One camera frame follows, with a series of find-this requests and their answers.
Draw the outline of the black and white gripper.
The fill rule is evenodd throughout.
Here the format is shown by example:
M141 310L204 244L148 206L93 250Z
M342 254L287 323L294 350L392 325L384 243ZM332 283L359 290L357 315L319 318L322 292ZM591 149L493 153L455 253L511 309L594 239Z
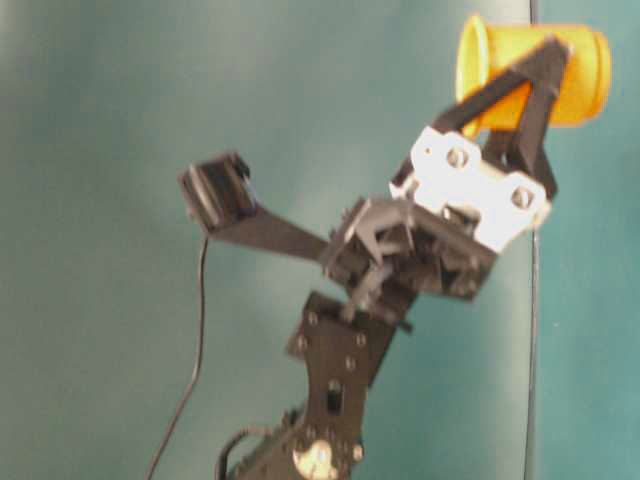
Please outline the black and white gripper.
M324 272L357 301L392 288L473 298L503 250L551 210L546 191L557 183L544 138L568 60L568 48L550 36L436 117L389 197L361 199L348 212L320 257ZM523 86L508 115L481 121ZM482 148L490 163L477 144L449 132L475 122L490 129Z

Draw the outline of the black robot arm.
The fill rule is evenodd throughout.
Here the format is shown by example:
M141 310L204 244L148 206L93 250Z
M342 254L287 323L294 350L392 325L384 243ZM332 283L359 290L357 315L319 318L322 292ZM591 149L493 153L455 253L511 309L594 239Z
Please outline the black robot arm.
M387 198L362 198L327 239L264 209L239 238L309 258L346 292L312 293L288 352L308 397L236 467L240 479L346 479L362 460L368 392L423 294L473 298L506 246L538 227L556 192L543 149L569 48L546 36L426 126Z

